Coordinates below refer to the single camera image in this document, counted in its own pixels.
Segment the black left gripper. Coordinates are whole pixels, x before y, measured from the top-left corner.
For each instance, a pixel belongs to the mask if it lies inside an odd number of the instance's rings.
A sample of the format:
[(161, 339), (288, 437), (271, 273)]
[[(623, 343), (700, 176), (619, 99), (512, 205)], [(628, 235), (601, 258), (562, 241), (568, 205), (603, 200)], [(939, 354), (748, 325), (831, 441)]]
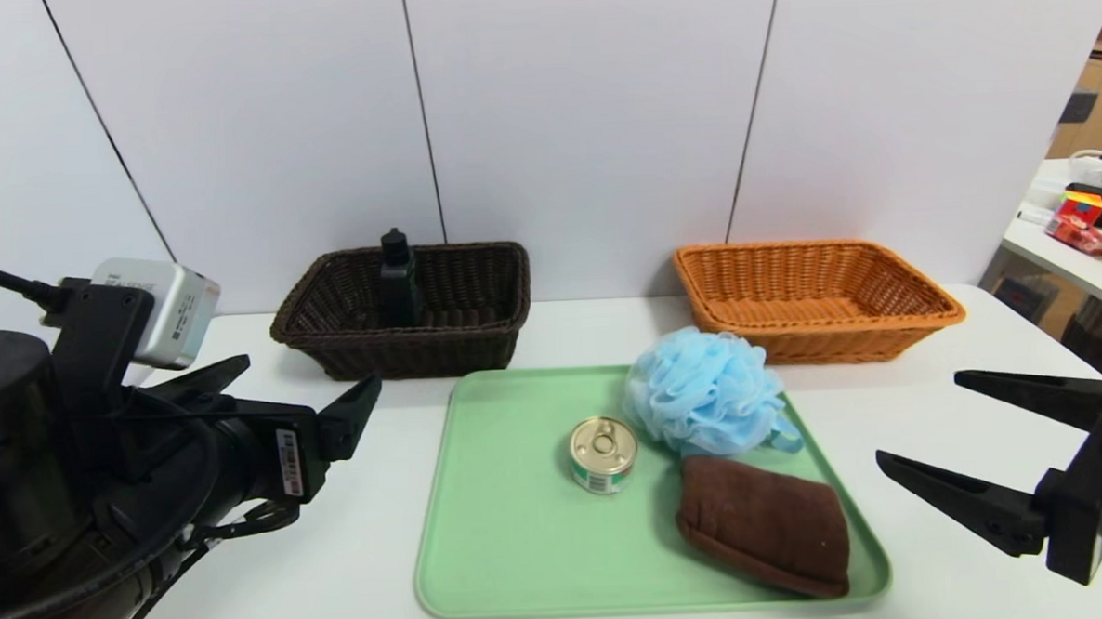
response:
[[(233, 356), (145, 388), (145, 393), (176, 405), (210, 403), (249, 366), (248, 355)], [(226, 488), (233, 504), (307, 504), (325, 484), (325, 461), (352, 459), (381, 390), (381, 377), (368, 374), (318, 412), (233, 397), (219, 406), (195, 410), (195, 419), (222, 436), (223, 481), (217, 488)]]

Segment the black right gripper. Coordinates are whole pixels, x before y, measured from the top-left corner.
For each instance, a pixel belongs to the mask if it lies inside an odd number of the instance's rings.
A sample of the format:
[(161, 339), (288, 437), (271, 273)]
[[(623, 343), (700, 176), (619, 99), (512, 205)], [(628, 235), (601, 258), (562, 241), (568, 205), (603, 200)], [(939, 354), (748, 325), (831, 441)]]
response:
[(1049, 546), (1047, 567), (1089, 586), (1102, 564), (1102, 379), (966, 370), (954, 384), (1089, 431), (1087, 439), (1065, 475), (1047, 470), (1031, 495), (888, 450), (873, 456), (880, 473), (1009, 557)]

